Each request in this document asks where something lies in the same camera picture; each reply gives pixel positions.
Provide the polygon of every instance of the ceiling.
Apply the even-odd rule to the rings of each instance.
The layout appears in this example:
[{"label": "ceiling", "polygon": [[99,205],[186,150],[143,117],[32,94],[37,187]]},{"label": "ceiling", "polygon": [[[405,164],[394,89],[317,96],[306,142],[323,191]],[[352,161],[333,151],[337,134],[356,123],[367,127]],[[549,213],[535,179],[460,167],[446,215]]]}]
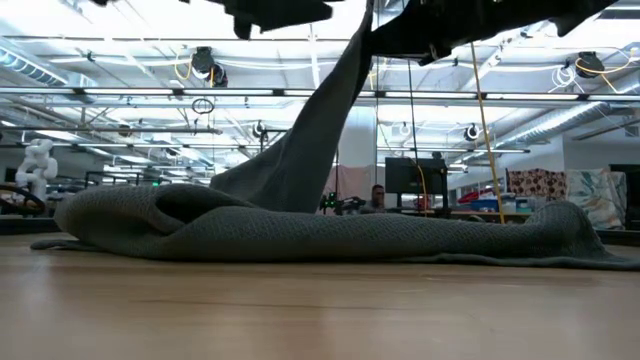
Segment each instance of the ceiling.
[{"label": "ceiling", "polygon": [[[376,26],[398,14],[397,6],[402,4],[394,3],[394,7],[376,15]],[[235,37],[232,18],[221,6],[204,0],[192,0],[190,5],[177,0],[120,0],[106,8],[87,0],[2,0],[0,36],[52,69],[82,74],[90,79],[89,84],[100,87],[209,87],[206,81],[193,76],[183,80],[178,74],[187,73],[185,63],[196,47],[210,46],[216,61],[227,72],[229,88],[315,89],[331,72],[359,25],[354,19],[361,18],[364,4],[365,0],[331,3],[333,18],[313,25],[264,34],[254,28],[252,40],[247,42]],[[620,1],[613,8],[633,12],[640,9],[640,0]],[[640,19],[594,16],[563,38],[558,38],[555,30],[553,24],[543,22],[477,42],[482,91],[610,93],[602,77],[574,78],[569,70],[561,70],[567,59],[575,59],[581,51],[595,51],[608,69],[624,66],[608,75],[611,82],[638,71],[640,64],[632,60],[636,55],[640,56],[640,50],[636,53],[636,47],[640,48],[636,38]],[[401,60],[374,58],[374,68],[364,90],[407,91],[409,76],[414,91],[476,90],[468,45],[456,48],[451,56],[424,67]],[[0,86],[42,84],[0,68]],[[212,114],[199,115],[184,105],[190,104],[192,99],[181,103],[166,97],[114,95],[98,97],[101,101],[91,106],[71,102],[62,96],[29,95],[21,99],[34,106],[46,106],[60,115],[60,125],[95,117],[92,126],[129,124],[132,127],[180,128],[189,122],[195,128],[194,120],[197,119],[200,129],[209,125],[223,131],[215,136],[183,133],[168,138],[152,133],[134,134],[128,138],[117,134],[107,137],[89,134],[87,139],[91,141],[132,143],[162,138],[171,143],[254,146],[259,144],[252,136],[258,120],[268,128],[286,130],[304,104],[304,97],[225,97],[215,99],[216,110]],[[123,105],[126,102],[141,106],[127,107]],[[5,97],[0,102],[0,112],[4,109],[6,115],[8,109],[24,111],[15,105]],[[462,141],[460,130],[479,122],[479,110],[469,105],[473,104],[418,102],[412,109],[408,100],[381,102],[378,145],[404,146],[412,138],[403,135],[406,132],[401,128],[415,118],[419,145],[457,146]],[[487,123],[491,131],[499,134],[555,109],[556,105],[551,102],[535,106],[526,102],[489,103]],[[104,151],[109,156],[119,154],[115,150]],[[223,169],[245,161],[257,150],[248,149],[244,154],[234,149],[215,153],[193,151],[197,154],[192,153],[189,160],[185,160],[186,164],[200,164],[208,158],[204,164],[216,164]],[[147,152],[147,156],[154,155],[151,156],[154,162],[165,164],[167,159],[157,152],[159,150],[154,150],[153,154]],[[144,154],[138,152],[136,156],[144,157]],[[176,164],[177,161],[169,159],[168,163]]]}]

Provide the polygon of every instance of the wooden table surface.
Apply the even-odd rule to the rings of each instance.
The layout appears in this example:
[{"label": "wooden table surface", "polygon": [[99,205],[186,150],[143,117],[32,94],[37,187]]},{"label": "wooden table surface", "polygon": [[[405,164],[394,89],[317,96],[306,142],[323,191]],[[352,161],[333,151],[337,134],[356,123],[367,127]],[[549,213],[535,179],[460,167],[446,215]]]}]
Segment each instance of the wooden table surface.
[{"label": "wooden table surface", "polygon": [[0,237],[2,360],[640,358],[638,273],[28,249],[43,237]]}]

